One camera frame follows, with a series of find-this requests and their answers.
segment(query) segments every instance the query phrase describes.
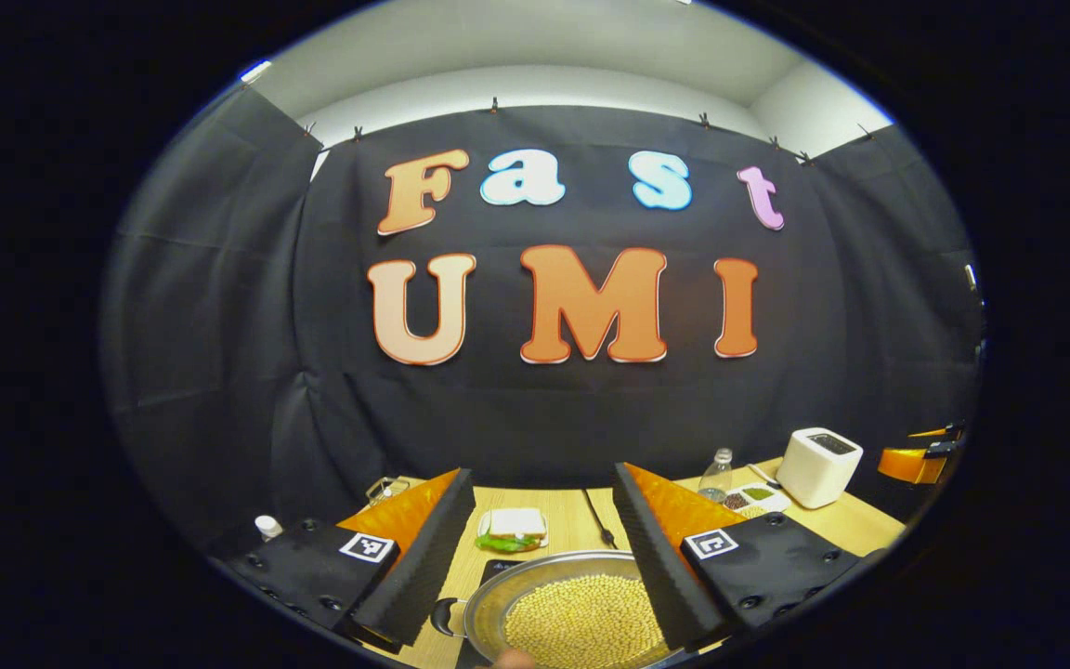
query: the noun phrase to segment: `pink letter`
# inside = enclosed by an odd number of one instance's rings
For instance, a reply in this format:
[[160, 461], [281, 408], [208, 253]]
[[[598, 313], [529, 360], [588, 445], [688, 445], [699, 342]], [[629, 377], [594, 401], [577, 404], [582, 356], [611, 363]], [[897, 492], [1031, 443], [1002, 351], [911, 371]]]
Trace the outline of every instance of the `pink letter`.
[[774, 183], [762, 177], [762, 170], [752, 167], [739, 171], [737, 179], [750, 189], [750, 203], [754, 204], [754, 213], [762, 225], [769, 229], [782, 229], [782, 215], [770, 207]]

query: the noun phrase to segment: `small white bottle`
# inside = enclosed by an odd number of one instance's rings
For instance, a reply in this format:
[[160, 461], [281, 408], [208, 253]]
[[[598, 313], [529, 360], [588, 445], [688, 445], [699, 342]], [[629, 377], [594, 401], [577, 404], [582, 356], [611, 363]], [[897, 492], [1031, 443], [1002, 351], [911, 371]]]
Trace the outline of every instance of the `small white bottle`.
[[717, 455], [713, 457], [713, 465], [704, 470], [701, 476], [700, 492], [709, 500], [720, 503], [729, 497], [729, 491], [734, 489], [734, 452], [729, 448], [717, 450]]
[[255, 519], [255, 527], [263, 534], [263, 542], [271, 542], [272, 538], [284, 533], [284, 526], [280, 526], [279, 521], [271, 516], [259, 516]]

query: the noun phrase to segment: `white wall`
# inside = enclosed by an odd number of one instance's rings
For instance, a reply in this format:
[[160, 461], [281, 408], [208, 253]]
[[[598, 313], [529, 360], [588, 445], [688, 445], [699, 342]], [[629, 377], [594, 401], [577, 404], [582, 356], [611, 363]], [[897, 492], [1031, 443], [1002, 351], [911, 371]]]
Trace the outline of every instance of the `white wall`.
[[[479, 67], [421, 77], [335, 102], [296, 120], [305, 127], [316, 123], [311, 133], [327, 147], [352, 138], [356, 125], [365, 135], [413, 120], [489, 109], [494, 96], [500, 107], [616, 107], [696, 122], [705, 111], [714, 126], [767, 138], [750, 110], [716, 95], [644, 76], [557, 65]], [[321, 153], [316, 169], [326, 155]]]
[[874, 103], [819, 64], [798, 64], [756, 98], [750, 110], [778, 145], [808, 156], [836, 149], [866, 131], [880, 131], [892, 121]]

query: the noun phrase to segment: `wooden table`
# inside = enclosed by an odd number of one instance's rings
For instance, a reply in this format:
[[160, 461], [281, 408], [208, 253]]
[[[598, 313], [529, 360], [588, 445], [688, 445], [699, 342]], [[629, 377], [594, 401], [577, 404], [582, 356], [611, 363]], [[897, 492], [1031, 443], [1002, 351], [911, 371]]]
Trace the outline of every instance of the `wooden table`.
[[[776, 474], [781, 457], [774, 460], [759, 462], [759, 468], [767, 475]], [[412, 486], [422, 483], [422, 480], [407, 478]], [[691, 490], [697, 489], [700, 477], [679, 480], [681, 486]], [[734, 486], [744, 486], [747, 483], [761, 483], [762, 478], [752, 473], [749, 468], [743, 467], [734, 470]], [[590, 498], [594, 501], [597, 516], [601, 523], [613, 532], [616, 547], [620, 550], [629, 550], [630, 543], [625, 537], [625, 530], [622, 521], [616, 516], [616, 508], [613, 507], [613, 497], [611, 488], [594, 488], [588, 491]], [[487, 560], [535, 560], [547, 558], [564, 551], [609, 549], [600, 538], [600, 530], [597, 522], [588, 511], [583, 492], [580, 490], [528, 490], [514, 488], [487, 488], [480, 486], [473, 487], [473, 496], [476, 499], [476, 508], [470, 517], [470, 521], [464, 524], [454, 562], [448, 568], [448, 577], [445, 586], [440, 592], [441, 597], [469, 598], [478, 588], [482, 581], [482, 573]], [[501, 554], [496, 552], [484, 551], [479, 547], [473, 546], [476, 538], [476, 526], [482, 519], [482, 514], [491, 508], [506, 507], [536, 507], [542, 510], [547, 516], [548, 534], [547, 546], [534, 551], [522, 552], [515, 556]], [[904, 524], [897, 521], [887, 514], [871, 507], [861, 500], [849, 495], [841, 496], [824, 508], [807, 511], [799, 507], [794, 500], [785, 512], [786, 516], [798, 520], [807, 529], [812, 530], [827, 541], [832, 542], [841, 549], [863, 556], [880, 547], [888, 546], [895, 542], [905, 529]], [[450, 627], [454, 632], [463, 634], [460, 614], [461, 605], [455, 605], [452, 610]], [[381, 652], [382, 655], [393, 657], [407, 665], [418, 666], [421, 669], [454, 669], [457, 666], [457, 656], [460, 652], [462, 639], [441, 635], [432, 625], [425, 623], [424, 629], [413, 647], [403, 647], [398, 655], [391, 655]], [[704, 649], [702, 652], [710, 651], [717, 644]], [[379, 652], [378, 649], [370, 648], [370, 651]]]

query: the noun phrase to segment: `black backdrop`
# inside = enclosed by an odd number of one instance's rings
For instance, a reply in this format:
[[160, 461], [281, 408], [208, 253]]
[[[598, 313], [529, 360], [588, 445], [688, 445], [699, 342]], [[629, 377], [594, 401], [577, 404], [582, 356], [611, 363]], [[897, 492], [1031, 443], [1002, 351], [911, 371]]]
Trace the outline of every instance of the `black backdrop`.
[[[944, 170], [985, 271], [993, 352], [975, 447], [918, 530], [738, 665], [1070, 666], [1070, 505], [1035, 504], [1060, 471], [1070, 482], [1070, 5], [990, 9], [738, 4], [883, 101]], [[88, 354], [114, 222], [153, 156], [235, 63], [341, 11], [219, 20], [242, 10], [264, 4], [0, 11], [0, 666], [345, 659], [154, 512]]]
[[[378, 234], [400, 162], [460, 148], [433, 223]], [[535, 148], [566, 195], [496, 207], [489, 158]], [[947, 192], [897, 128], [799, 165], [738, 133], [618, 109], [528, 107], [438, 117], [327, 150], [251, 89], [234, 88], [175, 139], [119, 229], [103, 293], [103, 365], [137, 470], [194, 542], [259, 513], [340, 518], [379, 475], [455, 467], [480, 484], [597, 487], [613, 461], [699, 474], [713, 452], [761, 461], [794, 429], [867, 448], [854, 491], [905, 519], [919, 496], [876, 474], [905, 432], [969, 414], [980, 306]], [[631, 153], [689, 166], [679, 211], [633, 198]], [[782, 229], [759, 223], [737, 171], [776, 185]], [[667, 255], [666, 360], [518, 354], [532, 331], [526, 247], [572, 247], [595, 285], [627, 247]], [[398, 363], [374, 338], [366, 271], [475, 255], [467, 337], [443, 364]], [[718, 258], [752, 262], [740, 359], [721, 333]], [[408, 322], [437, 326], [434, 280], [408, 284]], [[566, 340], [574, 344], [567, 326]]]

